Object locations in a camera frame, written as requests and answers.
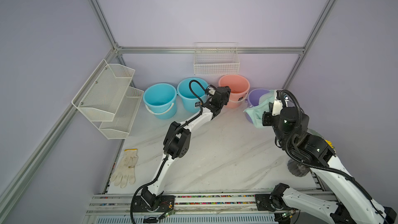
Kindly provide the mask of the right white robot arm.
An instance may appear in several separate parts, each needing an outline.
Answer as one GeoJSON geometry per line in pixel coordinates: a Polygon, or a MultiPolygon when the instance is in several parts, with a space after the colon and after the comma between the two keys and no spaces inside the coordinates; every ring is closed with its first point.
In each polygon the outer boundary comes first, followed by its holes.
{"type": "Polygon", "coordinates": [[[336,202],[300,193],[279,183],[266,200],[269,210],[297,209],[329,224],[394,224],[397,212],[380,205],[345,169],[334,148],[308,132],[309,117],[300,107],[275,102],[263,113],[264,126],[271,126],[276,143],[294,162],[310,169],[332,190],[336,202]]]}

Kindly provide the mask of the teal plastic bucket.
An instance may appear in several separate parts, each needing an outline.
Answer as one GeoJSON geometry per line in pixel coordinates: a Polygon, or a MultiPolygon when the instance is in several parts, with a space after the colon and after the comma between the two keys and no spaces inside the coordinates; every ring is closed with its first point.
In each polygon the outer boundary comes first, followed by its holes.
{"type": "MultiPolygon", "coordinates": [[[[191,78],[182,80],[178,84],[177,93],[182,99],[182,103],[183,103],[185,110],[187,110],[190,113],[197,113],[200,110],[200,108],[198,106],[196,106],[195,104],[196,104],[196,102],[199,102],[199,100],[191,92],[190,87],[189,87],[189,83],[192,80],[198,81],[204,89],[206,89],[209,86],[209,84],[205,80],[203,80],[201,78],[197,78],[197,77],[191,77],[191,78]]],[[[207,95],[205,94],[205,91],[197,83],[192,83],[191,89],[197,96],[199,96],[202,99],[203,102],[205,102],[207,100],[207,95]]]]}
{"type": "Polygon", "coordinates": [[[176,114],[176,99],[176,88],[166,83],[159,83],[149,87],[143,95],[147,111],[162,120],[170,119],[176,114]]]}

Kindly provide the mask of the pink plastic bucket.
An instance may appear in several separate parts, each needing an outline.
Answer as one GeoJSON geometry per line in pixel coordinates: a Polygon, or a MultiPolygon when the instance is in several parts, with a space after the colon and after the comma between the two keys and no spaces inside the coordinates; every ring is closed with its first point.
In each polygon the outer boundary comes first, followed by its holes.
{"type": "Polygon", "coordinates": [[[227,108],[239,107],[246,100],[250,89],[250,82],[240,75],[224,75],[219,79],[218,85],[228,86],[231,89],[227,108]]]}

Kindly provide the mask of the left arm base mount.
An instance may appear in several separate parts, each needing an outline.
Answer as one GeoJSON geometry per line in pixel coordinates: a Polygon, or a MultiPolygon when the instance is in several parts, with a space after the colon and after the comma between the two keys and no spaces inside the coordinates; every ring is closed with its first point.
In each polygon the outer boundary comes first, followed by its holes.
{"type": "Polygon", "coordinates": [[[132,201],[131,212],[165,212],[170,209],[170,205],[174,207],[174,204],[175,196],[164,195],[163,193],[156,196],[155,194],[152,194],[147,187],[145,187],[132,201]]]}

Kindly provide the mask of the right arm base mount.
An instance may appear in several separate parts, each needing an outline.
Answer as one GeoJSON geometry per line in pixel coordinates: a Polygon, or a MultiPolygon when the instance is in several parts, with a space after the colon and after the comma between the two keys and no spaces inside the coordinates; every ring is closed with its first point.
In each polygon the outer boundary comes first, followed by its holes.
{"type": "Polygon", "coordinates": [[[294,208],[289,207],[283,200],[285,191],[290,186],[287,184],[279,183],[275,186],[273,191],[269,194],[255,194],[255,203],[258,211],[290,211],[294,208]]]}

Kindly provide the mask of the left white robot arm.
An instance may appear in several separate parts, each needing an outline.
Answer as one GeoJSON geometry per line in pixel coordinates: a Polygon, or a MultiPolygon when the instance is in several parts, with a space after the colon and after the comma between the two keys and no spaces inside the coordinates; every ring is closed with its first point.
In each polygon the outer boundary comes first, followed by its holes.
{"type": "Polygon", "coordinates": [[[164,192],[164,179],[173,163],[188,151],[192,133],[217,117],[230,99],[231,88],[228,86],[204,88],[197,80],[189,82],[191,93],[198,99],[195,103],[199,112],[183,122],[172,122],[163,142],[162,161],[151,182],[141,186],[141,199],[150,211],[161,205],[164,192]]]}

